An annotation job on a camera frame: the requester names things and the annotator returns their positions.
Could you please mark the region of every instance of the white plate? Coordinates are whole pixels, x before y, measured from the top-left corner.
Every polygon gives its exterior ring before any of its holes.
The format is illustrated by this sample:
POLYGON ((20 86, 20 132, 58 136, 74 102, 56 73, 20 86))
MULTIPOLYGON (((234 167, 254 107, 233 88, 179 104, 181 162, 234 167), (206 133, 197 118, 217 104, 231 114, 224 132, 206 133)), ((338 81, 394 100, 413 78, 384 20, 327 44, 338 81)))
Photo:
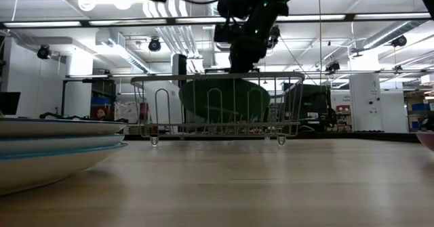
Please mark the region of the white plate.
POLYGON ((105 160, 126 145, 0 156, 0 195, 63 180, 105 160))
POLYGON ((0 137, 49 137, 109 135, 121 131, 125 123, 55 119, 0 119, 0 137))
POLYGON ((124 135, 104 135, 68 138, 0 139, 0 156, 3 154, 95 148, 122 142, 124 137, 124 135))

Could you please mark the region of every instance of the table surface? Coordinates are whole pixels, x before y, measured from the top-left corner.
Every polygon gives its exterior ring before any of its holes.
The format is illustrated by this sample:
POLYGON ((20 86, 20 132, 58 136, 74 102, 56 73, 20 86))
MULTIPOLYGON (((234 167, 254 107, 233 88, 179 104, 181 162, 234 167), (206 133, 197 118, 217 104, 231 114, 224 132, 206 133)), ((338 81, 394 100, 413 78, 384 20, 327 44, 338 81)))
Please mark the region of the table surface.
POLYGON ((434 226, 434 152, 369 140, 149 142, 0 198, 0 226, 434 226))

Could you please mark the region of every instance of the ceiling light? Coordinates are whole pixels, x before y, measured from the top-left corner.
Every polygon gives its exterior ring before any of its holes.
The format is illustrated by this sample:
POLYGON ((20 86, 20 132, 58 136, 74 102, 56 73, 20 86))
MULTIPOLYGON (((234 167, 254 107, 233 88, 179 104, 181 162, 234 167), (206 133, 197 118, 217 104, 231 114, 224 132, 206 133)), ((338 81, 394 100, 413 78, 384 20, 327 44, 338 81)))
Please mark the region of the ceiling light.
POLYGON ((376 19, 411 19, 411 18, 420 18, 431 19, 431 15, 429 13, 400 13, 400 14, 356 14, 354 17, 355 20, 376 20, 376 19))
POLYGON ((69 75, 68 78, 108 78, 108 75, 69 75))
POLYGON ((199 17, 199 18, 177 18, 176 23, 178 24, 217 24, 225 23, 226 19, 221 17, 199 17))
POLYGON ((127 10, 131 7, 131 0, 115 0, 114 5, 117 9, 127 10))
POLYGON ((56 22, 5 22, 6 28, 33 28, 33 27, 77 27, 79 21, 56 21, 56 22))
POLYGON ((300 16, 279 16, 277 17, 278 22, 286 21, 319 21, 319 20, 343 20, 345 19, 344 14, 334 14, 334 15, 300 15, 300 16))
POLYGON ((164 19, 143 19, 143 20, 93 20, 89 21, 92 26, 123 26, 123 25, 145 25, 152 26, 156 24, 167 24, 164 19))
POLYGON ((79 0, 79 8, 85 12, 89 12, 96 7, 95 3, 79 0))
POLYGON ((112 75, 112 77, 117 78, 130 78, 130 77, 147 77, 146 74, 118 74, 118 75, 112 75))

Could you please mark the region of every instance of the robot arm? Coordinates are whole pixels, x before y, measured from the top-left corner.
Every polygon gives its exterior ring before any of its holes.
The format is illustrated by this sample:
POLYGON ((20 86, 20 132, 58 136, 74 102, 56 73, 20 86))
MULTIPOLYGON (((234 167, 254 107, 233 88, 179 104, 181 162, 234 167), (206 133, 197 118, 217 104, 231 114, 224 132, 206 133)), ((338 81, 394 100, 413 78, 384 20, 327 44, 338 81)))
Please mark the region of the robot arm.
POLYGON ((289 0, 219 0, 218 11, 228 21, 216 26, 214 41, 231 44, 230 73, 246 73, 267 54, 270 32, 278 16, 287 16, 289 0), (230 25, 230 18, 247 19, 230 25))

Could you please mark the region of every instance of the fluorescent light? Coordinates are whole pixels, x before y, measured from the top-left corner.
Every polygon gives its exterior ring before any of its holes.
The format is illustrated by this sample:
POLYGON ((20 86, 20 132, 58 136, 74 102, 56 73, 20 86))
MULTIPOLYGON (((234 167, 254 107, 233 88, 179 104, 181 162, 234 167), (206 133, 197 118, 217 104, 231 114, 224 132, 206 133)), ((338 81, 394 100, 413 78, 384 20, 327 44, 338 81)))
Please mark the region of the fluorescent light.
POLYGON ((112 77, 119 77, 119 78, 128 78, 128 77, 147 77, 146 74, 119 74, 119 75, 112 75, 112 77))
POLYGON ((167 24, 165 19, 145 19, 145 20, 92 20, 89 21, 92 26, 123 26, 123 25, 154 25, 167 24))
POLYGON ((204 18, 177 18, 178 24, 197 24, 197 23, 225 23, 226 19, 221 17, 204 17, 204 18))
POLYGON ((277 21, 319 21, 321 20, 343 20, 345 19, 344 14, 334 14, 334 15, 301 15, 301 16, 279 16, 277 21))
POLYGON ((375 19, 406 19, 406 18, 431 18, 429 13, 403 13, 403 14, 356 14, 355 20, 375 19))
POLYGON ((56 22, 5 22, 7 28, 28 28, 28 27, 77 27, 81 26, 80 21, 56 21, 56 22))
POLYGON ((108 75, 69 75, 68 78, 108 78, 108 75))

